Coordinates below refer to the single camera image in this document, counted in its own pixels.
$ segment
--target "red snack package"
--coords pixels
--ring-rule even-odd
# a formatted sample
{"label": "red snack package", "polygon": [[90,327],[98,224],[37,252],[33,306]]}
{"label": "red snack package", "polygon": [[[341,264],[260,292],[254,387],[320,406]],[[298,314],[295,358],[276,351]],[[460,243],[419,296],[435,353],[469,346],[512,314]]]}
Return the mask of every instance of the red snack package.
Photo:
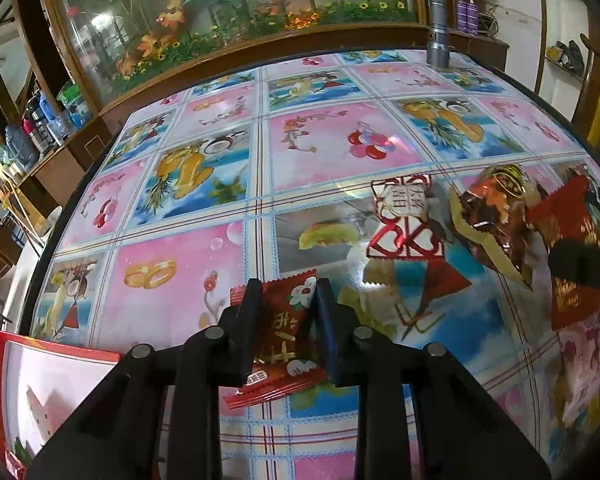
{"label": "red snack package", "polygon": [[4,452],[4,461],[7,466],[7,471],[13,475],[14,478],[18,480],[24,480],[24,475],[27,472],[27,467],[18,460],[18,457],[7,449]]}
{"label": "red snack package", "polygon": [[[547,251],[561,238],[600,247],[600,234],[585,202],[588,189],[587,177],[576,176],[529,210],[528,219],[542,235]],[[600,310],[600,290],[561,278],[552,278],[552,283],[552,329],[583,321]]]}
{"label": "red snack package", "polygon": [[[224,401],[232,410],[280,399],[327,379],[313,360],[308,335],[315,269],[262,284],[264,310],[258,320],[253,373],[247,384]],[[232,288],[231,304],[240,304],[244,286]]]}

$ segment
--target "table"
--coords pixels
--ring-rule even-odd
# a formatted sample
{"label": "table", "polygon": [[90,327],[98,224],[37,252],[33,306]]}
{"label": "table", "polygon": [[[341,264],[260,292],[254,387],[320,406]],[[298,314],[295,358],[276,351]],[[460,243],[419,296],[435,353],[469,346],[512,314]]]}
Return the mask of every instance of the table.
{"label": "table", "polygon": [[[315,268],[395,341],[445,344],[559,475],[600,423],[600,313],[552,331],[545,262],[531,290],[477,263],[451,233],[439,281],[462,281],[451,292],[425,287],[426,262],[384,260],[371,276],[370,183],[428,174],[445,194],[513,162],[548,193],[585,174],[600,205],[600,166],[554,110],[502,74],[456,53],[435,73],[425,56],[284,60],[137,110],[43,258],[23,326],[77,346],[166,348],[212,324],[232,286]],[[451,119],[432,123],[422,108]],[[423,302],[428,316],[416,318]],[[586,370],[576,378],[574,360]],[[235,411],[221,400],[224,474],[350,478],[357,405],[355,388],[328,383]]]}

